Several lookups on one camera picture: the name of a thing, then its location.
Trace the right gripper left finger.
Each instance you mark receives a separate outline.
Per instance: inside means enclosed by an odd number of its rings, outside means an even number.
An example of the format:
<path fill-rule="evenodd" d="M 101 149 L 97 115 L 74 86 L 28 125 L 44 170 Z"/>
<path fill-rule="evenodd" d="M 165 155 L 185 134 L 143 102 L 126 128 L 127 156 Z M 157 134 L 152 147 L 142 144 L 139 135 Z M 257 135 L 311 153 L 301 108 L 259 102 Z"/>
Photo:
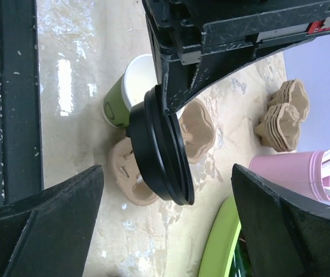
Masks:
<path fill-rule="evenodd" d="M 0 208 L 0 276 L 82 276 L 104 187 L 94 165 Z"/>

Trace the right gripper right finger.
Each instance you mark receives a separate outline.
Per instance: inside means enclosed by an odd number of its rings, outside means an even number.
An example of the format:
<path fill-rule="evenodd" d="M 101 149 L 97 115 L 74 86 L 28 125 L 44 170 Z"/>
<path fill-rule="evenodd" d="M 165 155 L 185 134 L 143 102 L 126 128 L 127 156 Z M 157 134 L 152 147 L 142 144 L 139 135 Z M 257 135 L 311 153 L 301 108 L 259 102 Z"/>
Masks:
<path fill-rule="evenodd" d="M 330 276 L 330 205 L 239 164 L 231 183 L 254 276 Z"/>

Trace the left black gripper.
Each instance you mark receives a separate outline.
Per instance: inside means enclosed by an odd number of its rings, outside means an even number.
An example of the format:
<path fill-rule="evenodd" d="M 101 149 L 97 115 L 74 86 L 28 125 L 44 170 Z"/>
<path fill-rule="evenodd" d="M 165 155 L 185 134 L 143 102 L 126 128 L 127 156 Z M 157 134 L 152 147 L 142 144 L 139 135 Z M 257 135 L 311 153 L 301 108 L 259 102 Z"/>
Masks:
<path fill-rule="evenodd" d="M 330 31 L 330 1 L 142 4 L 154 41 L 160 45 L 158 96 L 165 115 L 178 112 L 225 77 L 292 46 L 273 38 L 311 33 L 311 27 L 322 25 Z"/>

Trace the green paper coffee cup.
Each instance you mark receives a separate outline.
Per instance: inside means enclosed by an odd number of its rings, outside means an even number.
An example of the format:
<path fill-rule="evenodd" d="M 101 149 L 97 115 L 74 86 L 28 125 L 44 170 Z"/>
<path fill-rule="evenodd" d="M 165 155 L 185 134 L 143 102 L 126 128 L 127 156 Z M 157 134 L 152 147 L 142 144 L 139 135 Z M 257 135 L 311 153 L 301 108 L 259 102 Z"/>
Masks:
<path fill-rule="evenodd" d="M 130 121 L 129 117 L 132 108 L 144 102 L 145 94 L 158 84 L 153 56 L 137 56 L 127 65 L 122 76 L 106 94 L 102 103 L 105 119 L 116 128 L 137 126 L 139 123 L 147 124 L 150 113 L 144 109 L 134 115 L 133 121 Z"/>

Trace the black plastic cup lid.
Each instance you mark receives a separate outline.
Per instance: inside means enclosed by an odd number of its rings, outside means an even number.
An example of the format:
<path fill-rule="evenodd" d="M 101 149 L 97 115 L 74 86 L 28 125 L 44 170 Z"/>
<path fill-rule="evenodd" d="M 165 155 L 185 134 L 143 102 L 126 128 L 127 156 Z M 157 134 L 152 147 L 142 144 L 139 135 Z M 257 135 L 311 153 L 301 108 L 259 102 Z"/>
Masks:
<path fill-rule="evenodd" d="M 155 86 L 145 94 L 144 102 L 132 108 L 130 121 L 141 109 L 150 113 L 150 119 L 147 124 L 129 125 L 126 135 L 147 186 L 165 201 L 193 205 L 194 185 L 179 120 L 176 114 L 162 113 L 159 89 Z"/>

